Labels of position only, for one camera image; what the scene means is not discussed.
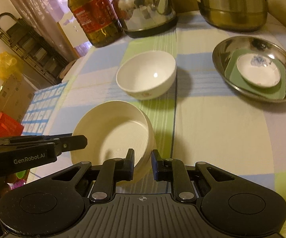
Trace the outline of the left hand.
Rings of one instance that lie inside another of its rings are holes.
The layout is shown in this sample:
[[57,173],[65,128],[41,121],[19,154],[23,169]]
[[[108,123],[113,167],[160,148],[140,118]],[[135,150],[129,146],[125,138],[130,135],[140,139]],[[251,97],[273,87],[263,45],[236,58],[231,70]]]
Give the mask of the left hand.
[[4,196],[7,192],[11,190],[9,184],[13,184],[17,181],[16,174],[10,174],[7,176],[0,177],[0,199]]

